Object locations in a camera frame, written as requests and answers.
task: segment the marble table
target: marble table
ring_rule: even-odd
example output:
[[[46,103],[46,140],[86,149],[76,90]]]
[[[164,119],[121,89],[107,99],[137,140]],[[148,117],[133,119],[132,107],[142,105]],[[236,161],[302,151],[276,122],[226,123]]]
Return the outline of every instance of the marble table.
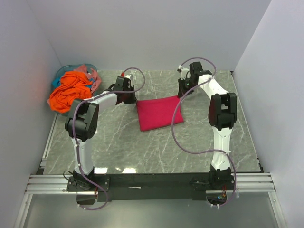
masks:
[[[114,83],[120,73],[99,71],[103,82],[98,92]],[[135,88],[138,88],[143,78],[138,72],[131,73]],[[136,93],[138,100],[177,95],[180,75],[176,71],[144,73],[146,85]],[[229,71],[219,71],[215,78],[224,89],[236,93]],[[185,122],[174,128],[183,147],[196,152],[213,148],[213,131],[208,122],[209,103],[209,98],[201,89],[183,101],[181,112]],[[238,172],[261,171],[239,100],[237,105],[238,118],[230,141],[231,157]],[[65,116],[58,115],[44,174],[62,174],[74,168],[74,150],[64,128],[65,121]],[[135,104],[119,104],[100,113],[92,143],[92,159],[95,171],[99,173],[208,172],[212,159],[212,153],[193,155],[179,149],[169,126],[141,132]]]

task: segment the table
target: table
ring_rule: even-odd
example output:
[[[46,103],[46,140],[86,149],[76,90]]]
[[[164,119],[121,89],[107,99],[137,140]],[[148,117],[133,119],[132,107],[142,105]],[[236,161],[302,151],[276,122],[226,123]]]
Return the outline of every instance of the table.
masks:
[[[99,71],[101,93],[114,83],[121,71]],[[141,74],[131,71],[134,85],[143,82]],[[136,93],[138,100],[177,95],[176,70],[144,71],[146,85]],[[235,92],[229,71],[218,71],[218,83],[227,91]],[[203,90],[197,89],[181,105],[184,122],[174,128],[177,140],[184,148],[202,151],[213,148],[213,131],[208,122],[210,100]],[[237,122],[232,131],[230,149],[237,172],[260,172],[259,160],[252,143],[247,123],[237,99]],[[58,115],[48,147],[44,174],[62,174],[74,169],[74,149],[65,131],[66,117]],[[212,153],[193,155],[183,152],[175,144],[171,127],[148,132],[139,130],[135,104],[119,104],[99,114],[98,126],[92,139],[92,159],[97,173],[167,173],[208,172]]]

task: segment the orange cloth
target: orange cloth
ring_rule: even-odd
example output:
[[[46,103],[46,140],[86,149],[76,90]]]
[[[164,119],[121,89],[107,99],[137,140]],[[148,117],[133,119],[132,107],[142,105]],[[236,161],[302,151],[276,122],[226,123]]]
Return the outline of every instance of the orange cloth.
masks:
[[[75,98],[92,97],[91,89],[86,87],[92,83],[82,72],[66,72],[60,79],[60,86],[49,97],[51,109],[59,113],[70,111]]]

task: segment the gray wall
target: gray wall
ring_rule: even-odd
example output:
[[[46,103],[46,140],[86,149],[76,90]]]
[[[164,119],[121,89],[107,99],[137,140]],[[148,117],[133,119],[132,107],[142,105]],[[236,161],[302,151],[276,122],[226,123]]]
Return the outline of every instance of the gray wall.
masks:
[[[272,0],[234,72],[261,162],[291,228],[303,227],[304,2]]]
[[[54,117],[46,103],[60,67],[25,0],[0,7],[0,227],[12,227]]]
[[[28,0],[63,65],[234,70],[270,0]]]

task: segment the purple cable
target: purple cable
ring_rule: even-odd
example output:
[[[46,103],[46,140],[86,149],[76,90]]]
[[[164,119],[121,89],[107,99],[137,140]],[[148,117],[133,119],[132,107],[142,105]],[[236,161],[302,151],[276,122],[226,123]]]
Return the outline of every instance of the purple cable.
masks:
[[[101,98],[101,97],[103,97],[103,96],[105,96],[105,95],[107,95],[107,94],[115,94],[115,93],[121,93],[121,94],[122,94],[122,93],[124,93],[124,94],[126,93],[126,94],[131,94],[131,93],[135,93],[135,92],[141,90],[141,89],[143,88],[145,82],[146,82],[146,78],[145,78],[145,76],[144,76],[144,73],[143,73],[140,69],[138,69],[138,68],[136,68],[136,67],[129,67],[129,68],[125,69],[125,70],[123,71],[123,73],[125,73],[127,70],[130,70],[130,69],[138,70],[138,71],[142,74],[142,76],[143,76],[143,83],[142,83],[141,87],[139,87],[139,89],[134,90],[134,91],[111,91],[111,92],[108,92],[108,93],[104,93],[104,94],[97,95],[97,96],[95,96],[95,97],[93,97],[93,98],[90,98],[90,99],[87,99],[87,100],[84,100],[84,101],[80,102],[80,103],[77,105],[77,107],[76,107],[76,109],[75,109],[75,112],[74,112],[72,130],[73,130],[73,137],[74,137],[75,142],[76,142],[75,146],[76,146],[76,154],[77,154],[77,164],[78,164],[78,166],[79,166],[80,173],[81,173],[81,175],[84,177],[84,179],[86,179],[89,183],[95,185],[97,188],[99,188],[101,191],[103,191],[103,192],[105,193],[105,202],[104,202],[104,204],[103,204],[102,206],[100,206],[100,207],[98,207],[98,208],[86,208],[86,207],[84,207],[84,206],[82,206],[82,205],[79,205],[81,208],[86,209],[86,210],[99,210],[99,209],[105,207],[105,205],[106,205],[106,204],[108,203],[108,201],[109,201],[109,196],[108,196],[108,193],[104,190],[103,187],[101,187],[100,185],[98,185],[98,184],[96,184],[95,182],[93,182],[93,181],[91,181],[90,179],[88,179],[88,178],[86,177],[86,175],[85,175],[83,169],[81,168],[80,152],[79,152],[79,143],[78,143],[78,139],[77,139],[77,136],[76,136],[76,130],[75,130],[76,116],[77,116],[77,113],[78,113],[78,110],[79,110],[80,106],[81,106],[82,104],[86,103],[86,102],[91,102],[91,101],[93,101],[93,100],[95,100],[95,99],[98,99],[98,98]]]
[[[184,62],[181,64],[181,66],[183,66],[186,62],[188,62],[188,61],[190,61],[190,60],[193,60],[193,59],[202,59],[202,60],[205,60],[205,61],[209,62],[209,63],[213,66],[213,68],[214,68],[214,73],[212,74],[212,77],[210,77],[207,81],[205,81],[205,82],[203,82],[203,83],[201,83],[201,84],[198,84],[198,85],[194,86],[193,88],[191,88],[190,90],[188,90],[188,91],[180,98],[180,101],[178,102],[178,104],[177,104],[177,106],[176,106],[176,108],[175,108],[175,110],[174,110],[174,113],[173,113],[173,117],[172,117],[172,121],[171,121],[171,131],[172,131],[172,136],[173,136],[173,139],[174,139],[176,145],[177,145],[180,149],[182,149],[183,151],[185,151],[185,152],[187,152],[187,153],[191,153],[191,154],[203,154],[203,153],[209,153],[209,152],[221,152],[221,153],[226,154],[226,156],[228,157],[228,159],[229,159],[229,161],[230,161],[230,164],[231,164],[231,166],[232,166],[232,168],[233,168],[233,173],[234,173],[234,188],[233,188],[232,194],[231,194],[231,196],[229,197],[229,199],[228,199],[225,203],[223,203],[222,205],[220,205],[220,207],[222,207],[222,206],[226,205],[227,203],[229,203],[229,202],[231,201],[231,199],[232,199],[232,197],[234,196],[235,191],[236,191],[236,189],[237,189],[237,172],[236,172],[236,167],[234,166],[234,163],[233,163],[231,157],[229,156],[228,153],[226,153],[226,152],[223,151],[223,150],[219,150],[219,149],[210,149],[210,150],[201,151],[201,152],[192,152],[192,151],[189,151],[189,150],[183,148],[183,147],[179,144],[179,142],[176,140],[176,136],[175,136],[175,133],[174,133],[174,119],[175,119],[177,110],[178,110],[178,108],[180,107],[182,101],[185,99],[185,97],[186,97],[191,91],[193,91],[194,89],[196,89],[196,88],[202,86],[203,84],[208,83],[208,82],[214,77],[214,75],[215,75],[216,72],[217,72],[217,68],[215,67],[215,65],[214,65],[210,60],[208,60],[208,59],[206,59],[206,58],[202,58],[202,57],[193,57],[193,58],[189,58],[189,59],[187,59],[186,61],[184,61]]]

